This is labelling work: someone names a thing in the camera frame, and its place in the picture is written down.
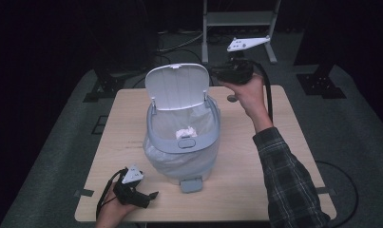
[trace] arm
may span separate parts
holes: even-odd
[[[325,227],[330,218],[321,211],[309,172],[291,153],[274,128],[264,104],[263,80],[254,74],[246,85],[221,83],[232,89],[253,121],[274,227]]]

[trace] person's left hand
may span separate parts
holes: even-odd
[[[96,228],[99,227],[117,227],[124,217],[137,209],[132,204],[122,205],[113,192],[116,182],[113,182],[105,196],[104,206],[100,209],[99,217],[96,220]]]

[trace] trash can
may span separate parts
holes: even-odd
[[[218,155],[220,110],[208,95],[209,74],[197,64],[152,69],[145,78],[144,153],[184,193],[202,190]]]

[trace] dark background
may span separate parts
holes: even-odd
[[[147,42],[144,29],[201,29],[202,0],[144,0],[145,10],[126,7],[134,2],[0,0],[0,222],[73,88],[93,69],[97,53],[111,54],[124,67],[142,67],[147,55],[127,51],[139,57],[131,63],[117,52],[128,48],[118,41]],[[232,2],[209,1],[209,9],[226,10]],[[268,10],[273,5],[245,0],[229,9]],[[126,14],[111,15],[108,9]],[[133,23],[110,20],[126,16]],[[295,64],[331,61],[341,66],[383,121],[383,0],[283,0],[276,31],[303,29]]]

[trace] plaid shirt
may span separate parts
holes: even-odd
[[[253,137],[259,151],[273,227],[327,227],[307,169],[291,153],[275,127]]]

